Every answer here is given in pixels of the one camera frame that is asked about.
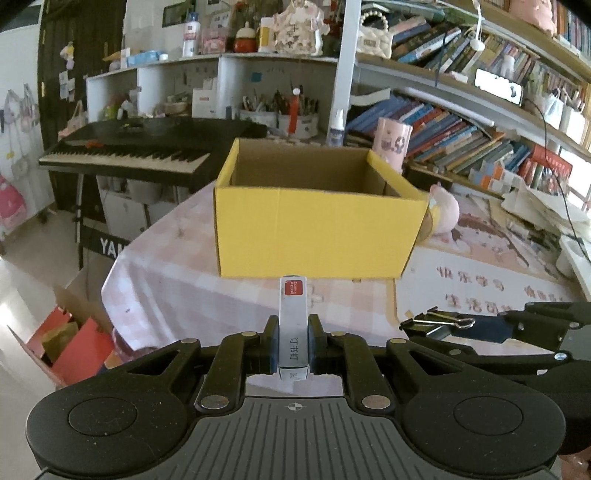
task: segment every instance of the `pen holder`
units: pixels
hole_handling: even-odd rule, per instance
[[[265,125],[269,128],[277,128],[276,112],[249,112],[248,110],[240,110],[240,120],[250,120],[251,122]]]
[[[290,126],[289,115],[279,115],[279,130],[287,135],[287,129]],[[299,115],[297,118],[297,125],[295,127],[294,138],[299,140],[307,140],[318,135],[318,114]]]

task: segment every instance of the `hanging decoration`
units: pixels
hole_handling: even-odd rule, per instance
[[[66,70],[74,68],[74,44],[72,42],[68,42],[68,45],[61,49],[60,57],[66,61]]]
[[[13,230],[27,219],[27,207],[20,192],[0,175],[0,225]]]

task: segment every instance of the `stuffed toy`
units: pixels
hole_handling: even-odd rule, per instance
[[[431,204],[435,202],[439,209],[437,222],[433,225],[431,233],[433,235],[441,235],[443,233],[451,232],[460,218],[460,206],[458,205],[456,198],[439,183],[431,186],[429,197],[431,200],[429,204],[430,208],[433,209]]]
[[[556,33],[550,0],[511,0],[509,13],[538,27],[548,35]]]

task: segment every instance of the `red label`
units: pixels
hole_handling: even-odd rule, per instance
[[[304,282],[301,280],[286,280],[285,281],[285,295],[303,295]]]

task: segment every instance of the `black cable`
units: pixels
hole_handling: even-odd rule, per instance
[[[527,100],[529,103],[531,103],[535,109],[540,113],[541,117],[542,117],[542,121],[544,122],[544,155],[546,157],[546,165],[550,171],[552,172],[552,175],[554,176],[554,178],[556,179],[556,183],[558,184],[558,188],[560,189],[560,194],[562,195],[562,199],[564,200],[564,208],[566,210],[566,217],[569,219],[569,224],[570,224],[570,229],[573,231],[573,235],[574,235],[574,239],[576,240],[579,248],[581,249],[581,252],[583,252],[583,256],[587,259],[587,262],[589,262],[589,264],[591,264],[591,259],[589,259],[589,255],[587,254],[587,251],[585,250],[585,246],[582,244],[581,240],[579,239],[579,236],[577,235],[576,230],[574,229],[574,225],[573,225],[573,221],[570,219],[570,214],[569,214],[569,203],[566,200],[566,195],[564,193],[564,190],[562,188],[562,185],[560,184],[560,179],[558,178],[558,175],[556,175],[556,172],[554,171],[554,169],[550,166],[550,163],[548,162],[548,123],[546,122],[546,119],[544,118],[544,114],[542,113],[542,110],[540,109],[540,107],[538,107],[535,102],[533,102],[532,100],[526,98],[525,100]]]
[[[45,475],[46,473],[48,473],[48,472],[49,472],[49,468],[48,468],[48,467],[45,467],[43,470],[41,470],[41,471],[40,471],[40,472],[37,474],[37,476],[36,476],[36,477],[35,477],[33,480],[41,480],[41,477],[42,477],[43,475]]]

